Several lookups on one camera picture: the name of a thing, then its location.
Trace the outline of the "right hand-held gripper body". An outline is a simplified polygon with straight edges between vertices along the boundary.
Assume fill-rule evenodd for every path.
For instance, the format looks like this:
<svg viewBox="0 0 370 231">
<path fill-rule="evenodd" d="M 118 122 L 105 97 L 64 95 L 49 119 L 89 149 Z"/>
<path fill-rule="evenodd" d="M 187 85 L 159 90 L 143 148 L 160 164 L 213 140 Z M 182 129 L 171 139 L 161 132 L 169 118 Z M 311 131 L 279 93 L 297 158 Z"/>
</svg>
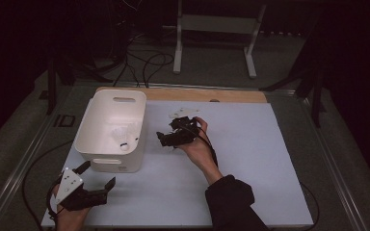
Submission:
<svg viewBox="0 0 370 231">
<path fill-rule="evenodd" d="M 198 135 L 197 120 L 190 115 L 197 113 L 198 110 L 180 108 L 175 113 L 171 114 L 172 122 L 170 127 L 172 131 L 169 133 L 168 146 L 179 146 L 192 142 Z"/>
</svg>

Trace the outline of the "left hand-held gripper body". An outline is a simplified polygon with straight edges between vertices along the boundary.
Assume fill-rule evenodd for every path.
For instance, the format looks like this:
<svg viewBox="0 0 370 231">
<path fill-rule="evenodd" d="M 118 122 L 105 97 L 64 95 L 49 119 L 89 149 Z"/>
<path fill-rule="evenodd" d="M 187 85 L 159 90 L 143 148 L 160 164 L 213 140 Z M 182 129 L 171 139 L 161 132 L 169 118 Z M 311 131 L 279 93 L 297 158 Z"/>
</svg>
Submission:
<svg viewBox="0 0 370 231">
<path fill-rule="evenodd" d="M 108 191 L 106 189 L 92 192 L 85 190 L 81 174 L 82 171 L 77 168 L 67 168 L 64 171 L 60 177 L 60 186 L 55 196 L 57 205 L 61 205 L 69 211 L 78 211 L 107 203 Z"/>
</svg>

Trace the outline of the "white shuttlecock with blue band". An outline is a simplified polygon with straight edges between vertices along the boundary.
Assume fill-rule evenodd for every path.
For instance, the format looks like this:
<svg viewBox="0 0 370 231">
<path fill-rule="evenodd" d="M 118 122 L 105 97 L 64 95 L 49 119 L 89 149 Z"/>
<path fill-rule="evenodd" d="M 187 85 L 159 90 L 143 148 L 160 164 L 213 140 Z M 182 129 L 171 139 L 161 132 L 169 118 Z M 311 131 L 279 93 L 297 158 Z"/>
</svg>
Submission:
<svg viewBox="0 0 370 231">
<path fill-rule="evenodd" d="M 112 131 L 112 136 L 121 151 L 129 150 L 128 127 L 120 126 Z"/>
</svg>

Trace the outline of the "white plastic storage basket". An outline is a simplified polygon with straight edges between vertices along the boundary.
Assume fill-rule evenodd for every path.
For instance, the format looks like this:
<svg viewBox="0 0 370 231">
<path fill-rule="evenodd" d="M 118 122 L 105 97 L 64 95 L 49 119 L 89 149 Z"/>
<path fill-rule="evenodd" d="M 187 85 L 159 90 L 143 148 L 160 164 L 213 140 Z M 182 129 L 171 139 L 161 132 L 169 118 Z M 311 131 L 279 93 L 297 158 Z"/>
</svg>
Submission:
<svg viewBox="0 0 370 231">
<path fill-rule="evenodd" d="M 98 90 L 81 121 L 75 149 L 95 171 L 138 171 L 145 153 L 145 106 L 141 91 Z M 121 151 L 112 136 L 120 126 L 128 127 L 128 151 Z"/>
</svg>

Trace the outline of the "person's right hand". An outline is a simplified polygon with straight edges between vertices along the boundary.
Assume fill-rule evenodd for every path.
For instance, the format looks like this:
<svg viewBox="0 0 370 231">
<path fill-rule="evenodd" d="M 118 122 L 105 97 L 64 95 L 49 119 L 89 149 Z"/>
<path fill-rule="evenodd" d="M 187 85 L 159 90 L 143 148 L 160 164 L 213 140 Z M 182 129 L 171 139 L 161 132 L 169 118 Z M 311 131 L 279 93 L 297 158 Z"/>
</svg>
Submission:
<svg viewBox="0 0 370 231">
<path fill-rule="evenodd" d="M 212 185 L 223 178 L 223 175 L 215 164 L 212 149 L 206 136 L 207 123 L 200 117 L 196 117 L 196 120 L 200 125 L 198 137 L 190 143 L 179 145 L 179 148 L 202 171 L 208 185 Z"/>
</svg>

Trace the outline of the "person's left hand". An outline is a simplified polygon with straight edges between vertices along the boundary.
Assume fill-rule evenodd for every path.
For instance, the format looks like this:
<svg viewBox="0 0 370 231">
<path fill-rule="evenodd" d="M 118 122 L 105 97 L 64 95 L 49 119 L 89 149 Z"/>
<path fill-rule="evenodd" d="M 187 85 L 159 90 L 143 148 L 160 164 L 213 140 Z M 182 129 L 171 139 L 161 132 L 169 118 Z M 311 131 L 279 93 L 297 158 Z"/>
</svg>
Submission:
<svg viewBox="0 0 370 231">
<path fill-rule="evenodd" d="M 78 211 L 69 211 L 62 205 L 57 206 L 57 231 L 81 231 L 90 208 Z"/>
</svg>

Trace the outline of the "black tripod stand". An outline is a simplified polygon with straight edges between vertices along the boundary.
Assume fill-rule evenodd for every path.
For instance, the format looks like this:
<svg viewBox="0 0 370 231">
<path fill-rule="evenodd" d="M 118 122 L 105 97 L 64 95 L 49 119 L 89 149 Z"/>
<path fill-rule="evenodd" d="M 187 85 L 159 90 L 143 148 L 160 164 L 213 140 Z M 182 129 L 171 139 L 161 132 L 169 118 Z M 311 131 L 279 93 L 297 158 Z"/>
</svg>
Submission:
<svg viewBox="0 0 370 231">
<path fill-rule="evenodd" d="M 61 75 L 61 72 L 65 72 L 68 68 L 75 67 L 90 77 L 94 78 L 95 81 L 100 83 L 112 83 L 112 80 L 104 78 L 97 74 L 94 70 L 85 67 L 82 63 L 71 58 L 67 54 L 52 55 L 48 58 L 47 62 L 47 97 L 48 107 L 46 114 L 49 116 L 54 112 L 57 104 L 57 77 L 60 77 L 67 85 L 72 85 L 74 79 L 67 77 L 65 74 Z"/>
<path fill-rule="evenodd" d="M 318 7 L 310 18 L 310 30 L 305 37 L 304 45 L 290 69 L 288 75 L 270 86 L 260 88 L 261 91 L 279 90 L 289 83 L 300 80 L 294 94 L 297 98 L 305 99 L 312 93 L 311 119 L 316 127 L 320 127 L 321 93 L 323 86 L 322 60 L 323 52 L 320 45 L 323 40 L 319 38 L 320 18 L 325 11 Z"/>
</svg>

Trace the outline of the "white metal stand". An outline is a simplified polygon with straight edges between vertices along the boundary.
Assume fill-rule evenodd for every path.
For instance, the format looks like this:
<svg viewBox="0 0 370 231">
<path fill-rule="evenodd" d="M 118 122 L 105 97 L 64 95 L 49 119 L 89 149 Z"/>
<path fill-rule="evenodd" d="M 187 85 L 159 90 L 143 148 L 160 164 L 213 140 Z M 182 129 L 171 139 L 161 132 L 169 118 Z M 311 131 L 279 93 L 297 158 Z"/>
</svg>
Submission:
<svg viewBox="0 0 370 231">
<path fill-rule="evenodd" d="M 177 2 L 177 18 L 176 18 L 176 46 L 173 58 L 173 72 L 179 74 L 181 72 L 183 42 L 183 31 L 198 31 L 198 32 L 214 32 L 214 33 L 229 33 L 240 35 L 251 35 L 251 41 L 244 48 L 244 57 L 247 70 L 251 79 L 257 76 L 252 50 L 255 46 L 259 29 L 266 12 L 267 6 L 262 4 L 258 10 L 258 14 L 254 18 L 216 16 L 216 15 L 199 15 L 186 14 L 183 12 L 183 0 Z"/>
</svg>

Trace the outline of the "black square floor bracket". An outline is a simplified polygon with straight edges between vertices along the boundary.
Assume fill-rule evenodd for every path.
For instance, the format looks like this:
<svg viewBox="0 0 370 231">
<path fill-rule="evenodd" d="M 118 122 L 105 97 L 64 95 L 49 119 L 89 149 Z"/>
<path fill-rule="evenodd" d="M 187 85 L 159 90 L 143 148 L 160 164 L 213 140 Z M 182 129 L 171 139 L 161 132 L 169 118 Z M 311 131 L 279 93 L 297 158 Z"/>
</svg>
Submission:
<svg viewBox="0 0 370 231">
<path fill-rule="evenodd" d="M 74 123 L 75 123 L 74 115 L 57 115 L 53 126 L 54 127 L 72 127 Z"/>
</svg>

